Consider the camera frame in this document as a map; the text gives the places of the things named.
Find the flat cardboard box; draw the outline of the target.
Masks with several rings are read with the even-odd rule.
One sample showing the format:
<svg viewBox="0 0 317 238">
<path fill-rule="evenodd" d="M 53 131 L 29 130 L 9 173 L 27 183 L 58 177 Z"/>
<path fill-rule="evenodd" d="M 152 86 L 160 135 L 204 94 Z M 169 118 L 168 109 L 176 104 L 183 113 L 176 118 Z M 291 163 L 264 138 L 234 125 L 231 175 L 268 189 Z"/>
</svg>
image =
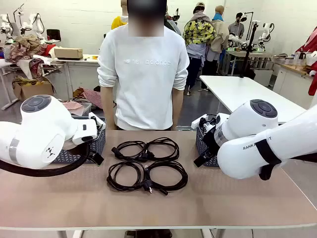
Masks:
<svg viewBox="0 0 317 238">
<path fill-rule="evenodd" d="M 80 60 L 83 50 L 78 48 L 54 48 L 56 58 L 59 60 Z"/>
</svg>

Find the person's left forearm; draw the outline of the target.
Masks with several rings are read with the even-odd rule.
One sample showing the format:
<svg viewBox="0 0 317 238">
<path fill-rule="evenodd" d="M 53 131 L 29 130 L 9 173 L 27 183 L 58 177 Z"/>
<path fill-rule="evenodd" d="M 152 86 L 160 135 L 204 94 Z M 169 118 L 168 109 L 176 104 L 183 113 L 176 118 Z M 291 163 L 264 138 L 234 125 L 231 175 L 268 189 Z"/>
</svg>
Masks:
<svg viewBox="0 0 317 238">
<path fill-rule="evenodd" d="M 172 89 L 172 127 L 171 130 L 176 130 L 179 117 L 183 106 L 184 91 Z"/>
</svg>

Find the pile of patterned clothes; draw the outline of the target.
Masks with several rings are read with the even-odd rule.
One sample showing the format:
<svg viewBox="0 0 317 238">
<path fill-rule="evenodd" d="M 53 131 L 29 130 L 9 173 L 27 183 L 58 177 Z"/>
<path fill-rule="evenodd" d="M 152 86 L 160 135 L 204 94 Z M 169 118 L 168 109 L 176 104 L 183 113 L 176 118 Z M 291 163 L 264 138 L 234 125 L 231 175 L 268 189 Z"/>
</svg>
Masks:
<svg viewBox="0 0 317 238">
<path fill-rule="evenodd" d="M 17 37 L 14 43 L 4 48 L 4 59 L 6 62 L 17 63 L 20 60 L 30 60 L 33 55 L 48 56 L 49 51 L 56 44 L 45 44 L 34 35 Z"/>
</svg>

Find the black chair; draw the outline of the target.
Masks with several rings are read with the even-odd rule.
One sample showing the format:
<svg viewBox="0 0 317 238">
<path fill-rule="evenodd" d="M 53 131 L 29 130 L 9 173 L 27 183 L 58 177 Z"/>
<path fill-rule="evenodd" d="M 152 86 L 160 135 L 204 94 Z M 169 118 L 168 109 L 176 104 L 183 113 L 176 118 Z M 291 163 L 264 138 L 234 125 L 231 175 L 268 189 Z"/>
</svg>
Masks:
<svg viewBox="0 0 317 238">
<path fill-rule="evenodd" d="M 47 39 L 61 41 L 59 29 L 47 29 Z"/>
</svg>

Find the person's right forearm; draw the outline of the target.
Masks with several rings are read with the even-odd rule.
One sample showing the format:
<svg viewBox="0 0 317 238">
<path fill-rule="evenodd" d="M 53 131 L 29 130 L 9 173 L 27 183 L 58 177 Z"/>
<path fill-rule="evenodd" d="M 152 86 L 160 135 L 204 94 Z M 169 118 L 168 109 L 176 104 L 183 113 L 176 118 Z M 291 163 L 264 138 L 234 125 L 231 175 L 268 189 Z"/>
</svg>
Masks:
<svg viewBox="0 0 317 238">
<path fill-rule="evenodd" d="M 106 118 L 106 128 L 108 130 L 116 130 L 113 110 L 113 89 L 111 87 L 101 87 L 101 100 Z"/>
</svg>

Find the person in white sweatshirt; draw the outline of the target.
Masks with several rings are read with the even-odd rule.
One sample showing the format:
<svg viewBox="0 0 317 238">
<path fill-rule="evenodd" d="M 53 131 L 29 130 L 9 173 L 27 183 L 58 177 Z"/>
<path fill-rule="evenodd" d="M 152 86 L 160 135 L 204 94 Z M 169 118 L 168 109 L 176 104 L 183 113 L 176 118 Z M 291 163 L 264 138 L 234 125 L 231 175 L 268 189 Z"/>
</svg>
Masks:
<svg viewBox="0 0 317 238">
<path fill-rule="evenodd" d="M 172 89 L 184 91 L 189 57 L 184 39 L 164 28 L 162 36 L 130 36 L 129 25 L 109 31 L 98 57 L 100 87 L 113 89 L 116 128 L 168 130 Z"/>
</svg>

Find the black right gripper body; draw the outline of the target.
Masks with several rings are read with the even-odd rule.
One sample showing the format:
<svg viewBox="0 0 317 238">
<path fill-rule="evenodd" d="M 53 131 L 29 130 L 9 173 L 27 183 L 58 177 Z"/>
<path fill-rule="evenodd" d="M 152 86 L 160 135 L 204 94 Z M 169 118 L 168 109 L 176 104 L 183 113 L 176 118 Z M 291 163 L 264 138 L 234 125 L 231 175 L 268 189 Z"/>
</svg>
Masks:
<svg viewBox="0 0 317 238">
<path fill-rule="evenodd" d="M 206 144 L 207 149 L 204 151 L 204 158 L 211 159 L 215 157 L 219 151 L 219 146 L 214 138 L 216 129 L 213 127 L 203 135 L 203 142 Z"/>
</svg>

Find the red garment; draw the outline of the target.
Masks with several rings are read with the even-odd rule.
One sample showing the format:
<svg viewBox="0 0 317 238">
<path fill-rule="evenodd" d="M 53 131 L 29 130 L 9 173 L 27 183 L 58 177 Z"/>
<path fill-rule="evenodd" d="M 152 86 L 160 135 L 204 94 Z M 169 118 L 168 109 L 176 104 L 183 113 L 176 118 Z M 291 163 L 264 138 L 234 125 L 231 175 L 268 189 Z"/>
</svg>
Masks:
<svg viewBox="0 0 317 238">
<path fill-rule="evenodd" d="M 317 26 L 308 37 L 306 42 L 302 46 L 300 46 L 299 49 L 296 50 L 296 52 L 306 53 L 313 53 L 314 51 L 317 51 Z"/>
</svg>

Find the white cabinet with wooden top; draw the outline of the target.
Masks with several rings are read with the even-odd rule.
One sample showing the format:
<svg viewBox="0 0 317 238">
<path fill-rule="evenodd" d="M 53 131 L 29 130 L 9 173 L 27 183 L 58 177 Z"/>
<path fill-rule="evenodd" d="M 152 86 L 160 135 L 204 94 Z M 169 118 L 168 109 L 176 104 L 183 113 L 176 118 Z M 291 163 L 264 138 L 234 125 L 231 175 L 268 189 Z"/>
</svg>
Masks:
<svg viewBox="0 0 317 238">
<path fill-rule="evenodd" d="M 278 71 L 273 91 L 302 108 L 309 109 L 314 98 L 308 94 L 313 77 L 299 66 L 276 64 L 276 67 Z"/>
</svg>

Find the mannequin in yellow top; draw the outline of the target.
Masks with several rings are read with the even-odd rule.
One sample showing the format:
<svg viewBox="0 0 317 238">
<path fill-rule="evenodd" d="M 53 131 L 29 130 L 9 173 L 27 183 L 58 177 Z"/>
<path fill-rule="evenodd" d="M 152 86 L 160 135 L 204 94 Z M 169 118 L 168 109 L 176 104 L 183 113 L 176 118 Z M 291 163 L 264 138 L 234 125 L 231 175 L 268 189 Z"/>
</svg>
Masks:
<svg viewBox="0 0 317 238">
<path fill-rule="evenodd" d="M 127 0 L 121 0 L 121 8 L 122 8 L 122 14 L 120 16 L 117 16 L 112 24 L 111 24 L 111 30 L 126 25 L 128 23 L 128 10 L 127 10 Z"/>
</svg>

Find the open cardboard box with cloth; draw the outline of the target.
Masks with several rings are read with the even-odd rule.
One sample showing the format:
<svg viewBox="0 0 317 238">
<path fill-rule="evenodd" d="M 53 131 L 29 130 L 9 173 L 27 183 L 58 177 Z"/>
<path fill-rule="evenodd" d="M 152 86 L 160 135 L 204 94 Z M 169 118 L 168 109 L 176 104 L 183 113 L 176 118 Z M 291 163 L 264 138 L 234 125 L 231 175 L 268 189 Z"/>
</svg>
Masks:
<svg viewBox="0 0 317 238">
<path fill-rule="evenodd" d="M 12 88 L 17 99 L 24 101 L 35 95 L 55 94 L 55 88 L 46 77 L 40 79 L 27 79 L 22 76 L 15 76 Z"/>
</svg>

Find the white background table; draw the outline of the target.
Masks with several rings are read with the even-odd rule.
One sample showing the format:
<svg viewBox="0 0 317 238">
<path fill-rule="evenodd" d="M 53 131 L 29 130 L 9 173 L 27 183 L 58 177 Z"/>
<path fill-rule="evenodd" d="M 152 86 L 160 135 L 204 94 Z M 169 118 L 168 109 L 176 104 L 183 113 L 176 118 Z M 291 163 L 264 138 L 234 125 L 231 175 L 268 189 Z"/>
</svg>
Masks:
<svg viewBox="0 0 317 238">
<path fill-rule="evenodd" d="M 202 75 L 200 79 L 217 97 L 219 103 L 230 112 L 252 99 L 262 99 L 271 103 L 278 111 L 278 122 L 280 124 L 286 123 L 306 111 L 247 77 Z"/>
</svg>

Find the grey-blue plastic basket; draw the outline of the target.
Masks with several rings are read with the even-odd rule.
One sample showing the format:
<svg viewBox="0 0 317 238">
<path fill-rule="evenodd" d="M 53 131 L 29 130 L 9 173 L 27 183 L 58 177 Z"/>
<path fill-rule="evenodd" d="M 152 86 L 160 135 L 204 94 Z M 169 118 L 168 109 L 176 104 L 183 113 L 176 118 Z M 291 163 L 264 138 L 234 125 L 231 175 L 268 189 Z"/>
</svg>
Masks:
<svg viewBox="0 0 317 238">
<path fill-rule="evenodd" d="M 100 132 L 98 138 L 95 140 L 98 143 L 99 154 L 101 155 L 106 144 L 106 130 Z M 73 155 L 69 150 L 62 150 L 58 157 L 52 162 L 52 164 L 68 165 L 76 162 L 80 158 L 80 155 Z"/>
<path fill-rule="evenodd" d="M 199 156 L 201 154 L 204 154 L 204 151 L 207 149 L 206 144 L 203 142 L 203 135 L 201 132 L 196 129 L 196 148 L 199 152 Z M 205 167 L 213 167 L 213 168 L 218 168 L 218 162 L 217 162 L 217 155 L 213 158 L 211 158 L 208 162 L 206 162 L 203 166 Z"/>
</svg>

